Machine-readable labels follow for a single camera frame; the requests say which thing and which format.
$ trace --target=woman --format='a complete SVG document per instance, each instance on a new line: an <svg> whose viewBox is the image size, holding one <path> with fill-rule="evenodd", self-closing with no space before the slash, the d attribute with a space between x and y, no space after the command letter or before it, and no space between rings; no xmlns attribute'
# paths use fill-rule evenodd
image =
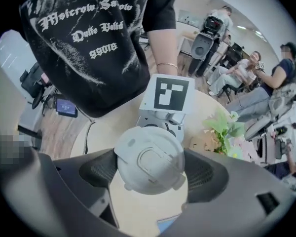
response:
<svg viewBox="0 0 296 237"><path fill-rule="evenodd" d="M282 45L281 54L283 60L273 68L271 76L260 70L254 70L255 75L264 82L260 87L226 106L229 112L238 113L240 116L238 121L246 122L266 114L273 90L296 81L296 45L292 42Z"/></svg>
<svg viewBox="0 0 296 237"><path fill-rule="evenodd" d="M219 66L209 77L207 84L210 85L208 94L217 95L222 88L228 84L238 88L243 82L249 85L256 78L252 72L257 63L261 60L259 52L254 51L248 59L243 59L229 70Z"/></svg>

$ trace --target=bracelet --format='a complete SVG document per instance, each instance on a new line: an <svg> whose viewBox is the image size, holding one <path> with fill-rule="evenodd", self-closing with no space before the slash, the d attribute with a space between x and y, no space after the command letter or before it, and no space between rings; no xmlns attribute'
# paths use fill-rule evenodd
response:
<svg viewBox="0 0 296 237"><path fill-rule="evenodd" d="M177 65L173 64L173 63L169 63L169 62L161 62L159 64L157 64L157 66L159 65L169 65L169 66L172 66L172 67L175 67L177 69L177 71L179 71L179 68Z"/></svg>

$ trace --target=wooden floor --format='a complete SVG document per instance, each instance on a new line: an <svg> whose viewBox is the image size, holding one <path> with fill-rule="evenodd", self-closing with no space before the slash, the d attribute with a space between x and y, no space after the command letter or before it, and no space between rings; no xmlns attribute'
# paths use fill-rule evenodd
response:
<svg viewBox="0 0 296 237"><path fill-rule="evenodd" d="M146 50L145 54L150 73L156 73L156 64L151 49ZM188 76L187 70L191 61L192 58L187 55L180 54L178 56L180 75ZM205 78L196 78L195 81L198 90L208 93L208 85L206 84ZM225 94L215 99L223 106L228 103ZM78 114L77 118L70 118L57 115L55 109L46 110L45 116L41 117L36 124L36 129L41 129L43 133L43 142L40 152L50 155L52 159L70 157L75 139L87 122L88 119L81 113Z"/></svg>

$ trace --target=screen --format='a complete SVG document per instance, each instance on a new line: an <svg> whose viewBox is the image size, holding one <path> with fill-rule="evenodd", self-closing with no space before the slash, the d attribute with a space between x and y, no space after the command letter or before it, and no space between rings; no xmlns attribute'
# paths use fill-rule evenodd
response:
<svg viewBox="0 0 296 237"><path fill-rule="evenodd" d="M56 111L66 114L74 115L76 112L76 108L72 102L66 99L57 99Z"/></svg>

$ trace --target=round table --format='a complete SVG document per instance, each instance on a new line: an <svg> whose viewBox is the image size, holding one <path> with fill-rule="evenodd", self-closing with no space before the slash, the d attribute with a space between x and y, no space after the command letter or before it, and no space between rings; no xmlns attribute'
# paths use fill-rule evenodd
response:
<svg viewBox="0 0 296 237"><path fill-rule="evenodd" d="M96 119L88 134L89 153L114 148L120 135L135 126L142 98L143 94ZM188 147L191 138L204 130L203 121L213 115L217 108L229 114L220 103L198 90L195 90L193 104L192 113L185 117L183 147ZM89 125L86 124L77 136L71 157L82 155ZM177 191L171 189L149 196L126 190L117 171L110 184L110 195L120 231L135 237L154 237L160 234L157 221L182 212L182 204L187 198L187 180Z"/></svg>

